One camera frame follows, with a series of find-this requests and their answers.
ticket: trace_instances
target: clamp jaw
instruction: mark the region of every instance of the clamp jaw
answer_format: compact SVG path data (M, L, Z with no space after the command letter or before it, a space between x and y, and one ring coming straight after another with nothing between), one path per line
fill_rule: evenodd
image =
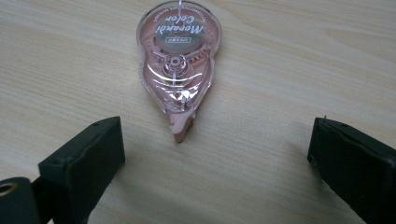
M0 223L87 223L124 162L120 117L95 122L40 162L32 184L0 181Z

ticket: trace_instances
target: transparent plastic casing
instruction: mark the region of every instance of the transparent plastic casing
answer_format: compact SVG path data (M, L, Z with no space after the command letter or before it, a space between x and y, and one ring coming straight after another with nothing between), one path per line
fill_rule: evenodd
M197 109L211 85L220 40L219 21L193 2L165 2L142 18L139 75L164 113Z

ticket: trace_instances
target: wooden table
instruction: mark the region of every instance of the wooden table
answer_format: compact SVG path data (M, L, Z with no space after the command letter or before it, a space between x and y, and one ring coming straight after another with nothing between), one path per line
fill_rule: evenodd
M138 76L161 2L0 1L0 179L120 116L127 161L90 223L363 223L306 154L325 115L396 147L396 2L200 1L223 38L181 144Z

